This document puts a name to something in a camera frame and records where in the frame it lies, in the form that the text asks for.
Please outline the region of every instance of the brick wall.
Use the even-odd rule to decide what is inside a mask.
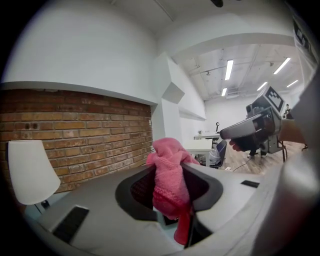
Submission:
[[[5,142],[42,140],[61,180],[58,192],[145,164],[151,151],[150,106],[91,93],[2,91],[0,161],[10,184]]]

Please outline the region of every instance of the white ceiling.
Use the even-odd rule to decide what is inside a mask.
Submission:
[[[169,26],[180,13],[209,0],[107,0],[134,17],[154,35]]]
[[[273,74],[287,58],[291,60],[278,73]],[[227,61],[234,60],[231,77],[225,80]],[[204,100],[221,97],[227,88],[227,98],[252,96],[264,83],[279,92],[292,90],[302,82],[297,49],[293,46],[274,44],[246,44],[207,52],[182,64]]]

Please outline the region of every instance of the red object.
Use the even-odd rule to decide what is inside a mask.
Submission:
[[[179,244],[186,245],[190,223],[190,197],[180,163],[199,163],[174,138],[158,139],[152,146],[155,153],[148,155],[146,164],[156,166],[153,206],[170,220],[179,217],[174,239]]]

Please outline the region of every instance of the gray device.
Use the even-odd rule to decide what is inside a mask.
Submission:
[[[247,118],[222,129],[222,139],[231,139],[242,151],[261,149],[275,153],[282,149],[278,141],[281,112],[285,101],[271,86],[265,87],[255,101],[246,106]]]

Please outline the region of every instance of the wooden floor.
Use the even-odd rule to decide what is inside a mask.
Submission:
[[[288,159],[293,157],[296,153],[300,152],[305,145],[294,143],[294,142],[285,142],[286,150],[288,153]],[[224,170],[227,167],[230,167],[232,172],[237,167],[245,164],[249,158],[247,158],[249,151],[247,152],[237,152],[232,149],[229,145],[229,141],[226,148],[225,160],[222,167],[219,169]],[[267,154],[265,158],[261,158],[260,152],[256,154],[255,157],[245,164],[244,166],[235,170],[235,173],[244,173],[244,174],[262,174],[266,173],[270,167],[283,163],[282,151],[279,151],[274,154]]]

